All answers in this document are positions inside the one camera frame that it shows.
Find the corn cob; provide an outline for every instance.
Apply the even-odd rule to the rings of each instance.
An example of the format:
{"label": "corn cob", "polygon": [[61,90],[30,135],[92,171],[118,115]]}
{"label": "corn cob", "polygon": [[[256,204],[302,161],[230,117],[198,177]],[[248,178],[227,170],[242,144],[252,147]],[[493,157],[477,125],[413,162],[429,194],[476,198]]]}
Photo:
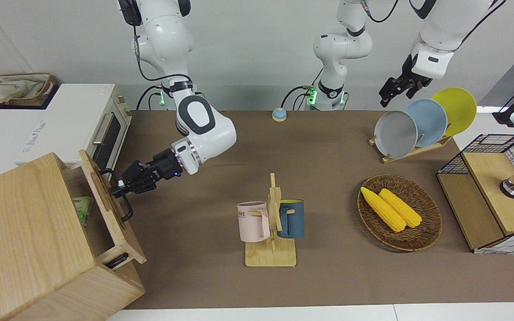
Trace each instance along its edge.
{"label": "corn cob", "polygon": [[406,228],[406,221],[388,203],[379,197],[373,191],[361,187],[362,195],[366,202],[378,214],[378,216],[386,223],[394,232],[403,231]]}
{"label": "corn cob", "polygon": [[422,217],[406,204],[402,199],[394,195],[389,189],[382,189],[379,193],[380,197],[396,210],[400,217],[406,221],[406,224],[410,227],[416,227],[422,223]]}

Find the black handle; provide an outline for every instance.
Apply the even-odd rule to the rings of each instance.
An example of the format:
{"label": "black handle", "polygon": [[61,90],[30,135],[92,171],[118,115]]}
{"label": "black handle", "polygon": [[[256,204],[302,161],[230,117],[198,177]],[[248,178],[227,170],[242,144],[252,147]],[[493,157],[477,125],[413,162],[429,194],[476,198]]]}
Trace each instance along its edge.
{"label": "black handle", "polygon": [[124,253],[121,256],[116,257],[114,260],[108,262],[105,265],[107,268],[110,268],[110,270],[112,270],[113,268],[116,268],[118,264],[124,262],[125,260],[128,260],[128,253]]}
{"label": "black handle", "polygon": [[[100,173],[100,175],[105,175],[106,173],[109,173],[110,175],[112,175],[112,178],[114,178],[115,181],[118,181],[118,179],[116,178],[116,175],[114,175],[114,171],[112,169],[103,169],[103,170],[100,170],[98,173]],[[132,209],[132,205],[130,205],[128,198],[126,198],[126,194],[122,195],[122,200],[124,201],[124,204],[126,205],[126,207],[128,209],[128,213],[126,215],[124,215],[123,217],[121,217],[120,220],[123,222],[126,222],[129,219],[131,219],[132,216],[134,216],[134,210]]]}

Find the wooden box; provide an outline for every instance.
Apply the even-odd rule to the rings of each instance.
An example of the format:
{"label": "wooden box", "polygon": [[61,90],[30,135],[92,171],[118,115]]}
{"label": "wooden box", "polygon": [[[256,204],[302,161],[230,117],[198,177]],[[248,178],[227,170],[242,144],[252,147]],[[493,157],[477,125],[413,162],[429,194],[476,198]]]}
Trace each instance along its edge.
{"label": "wooden box", "polygon": [[[80,154],[71,169],[51,153],[0,175],[0,320],[102,321],[144,294],[133,262],[144,254]],[[79,196],[94,199],[87,227]]]}
{"label": "wooden box", "polygon": [[512,175],[514,136],[494,135],[479,136],[437,174],[475,253],[514,253],[514,199],[499,188]]}

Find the woven basket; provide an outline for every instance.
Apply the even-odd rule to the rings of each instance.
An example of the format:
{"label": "woven basket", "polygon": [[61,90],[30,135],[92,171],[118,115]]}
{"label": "woven basket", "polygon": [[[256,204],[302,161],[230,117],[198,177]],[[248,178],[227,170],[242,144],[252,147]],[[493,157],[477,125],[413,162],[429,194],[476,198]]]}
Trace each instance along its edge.
{"label": "woven basket", "polygon": [[422,223],[415,228],[406,227],[394,232],[374,212],[361,192],[358,193],[358,211],[368,230],[384,244],[397,250],[413,252],[432,246],[441,234],[441,215],[434,200],[414,181],[392,174],[377,175],[362,185],[374,193],[383,188],[410,205],[422,217]]}

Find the mug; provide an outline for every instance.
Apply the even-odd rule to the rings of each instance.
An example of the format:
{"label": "mug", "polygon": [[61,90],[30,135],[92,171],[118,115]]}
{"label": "mug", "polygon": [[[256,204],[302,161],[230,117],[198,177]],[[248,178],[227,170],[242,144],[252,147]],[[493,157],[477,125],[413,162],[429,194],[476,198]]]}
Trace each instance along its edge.
{"label": "mug", "polygon": [[287,239],[304,236],[304,201],[302,199],[282,199],[279,207],[282,231],[277,235]]}
{"label": "mug", "polygon": [[237,204],[239,236],[243,242],[259,242],[271,236],[267,203],[262,201]]}

